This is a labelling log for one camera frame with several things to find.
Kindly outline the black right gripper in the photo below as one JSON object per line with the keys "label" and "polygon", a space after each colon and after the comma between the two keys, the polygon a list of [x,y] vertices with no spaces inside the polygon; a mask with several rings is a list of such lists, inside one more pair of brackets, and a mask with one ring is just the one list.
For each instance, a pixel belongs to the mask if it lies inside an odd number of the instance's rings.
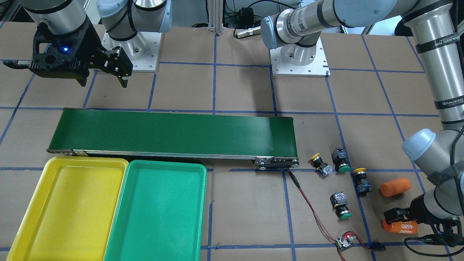
{"label": "black right gripper", "polygon": [[3,64],[15,70],[29,69],[42,78],[76,79],[81,86],[86,85],[89,69],[99,69],[116,76],[123,88],[128,87],[134,68],[129,56],[121,46],[105,50],[88,17],[75,31],[64,35],[52,34],[50,25],[48,20],[40,20],[30,61]]}

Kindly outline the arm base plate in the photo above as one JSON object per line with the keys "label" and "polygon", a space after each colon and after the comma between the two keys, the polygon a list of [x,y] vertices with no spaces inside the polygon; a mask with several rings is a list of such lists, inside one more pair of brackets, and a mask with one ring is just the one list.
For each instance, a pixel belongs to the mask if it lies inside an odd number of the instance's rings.
{"label": "arm base plate", "polygon": [[101,43],[106,49],[122,47],[133,64],[134,72],[154,73],[158,68],[163,36],[164,33],[138,32],[130,40],[116,41],[105,33]]}
{"label": "arm base plate", "polygon": [[296,44],[269,51],[273,76],[329,77],[331,75],[321,38],[315,46]]}

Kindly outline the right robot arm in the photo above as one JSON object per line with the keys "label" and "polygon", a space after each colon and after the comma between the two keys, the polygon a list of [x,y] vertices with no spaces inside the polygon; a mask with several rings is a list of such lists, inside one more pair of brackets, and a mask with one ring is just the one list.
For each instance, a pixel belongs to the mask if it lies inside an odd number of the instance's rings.
{"label": "right robot arm", "polygon": [[74,79],[86,86],[91,69],[128,85],[134,61],[153,58],[146,34],[166,33],[172,24],[170,0],[98,0],[96,8],[109,38],[103,44],[85,9],[76,0],[22,0],[37,25],[30,60],[4,61],[46,79]]}

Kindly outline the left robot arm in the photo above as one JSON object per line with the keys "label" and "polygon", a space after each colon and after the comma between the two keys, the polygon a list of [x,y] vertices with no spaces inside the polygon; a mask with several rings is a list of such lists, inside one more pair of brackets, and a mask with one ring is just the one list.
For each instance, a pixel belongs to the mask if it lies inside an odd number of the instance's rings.
{"label": "left robot arm", "polygon": [[463,245],[463,56],[451,10],[457,0],[317,0],[265,17],[262,40],[272,50],[292,45],[312,47],[320,33],[342,25],[361,28],[400,16],[411,29],[421,71],[382,70],[391,76],[424,74],[443,129],[421,129],[402,149],[434,188],[408,208],[384,212],[384,221],[416,221],[432,233],[417,238],[430,245]]}

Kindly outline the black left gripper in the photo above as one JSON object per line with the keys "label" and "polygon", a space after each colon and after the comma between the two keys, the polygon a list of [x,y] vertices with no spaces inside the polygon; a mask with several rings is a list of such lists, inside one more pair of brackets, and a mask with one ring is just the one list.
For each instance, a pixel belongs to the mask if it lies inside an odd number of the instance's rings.
{"label": "black left gripper", "polygon": [[386,224],[396,222],[409,222],[415,219],[417,223],[427,224],[431,227],[432,233],[426,236],[413,238],[428,245],[446,245],[456,247],[463,245],[462,223],[457,216],[450,218],[438,218],[426,210],[422,203],[411,203],[409,208],[392,208],[384,212]]}

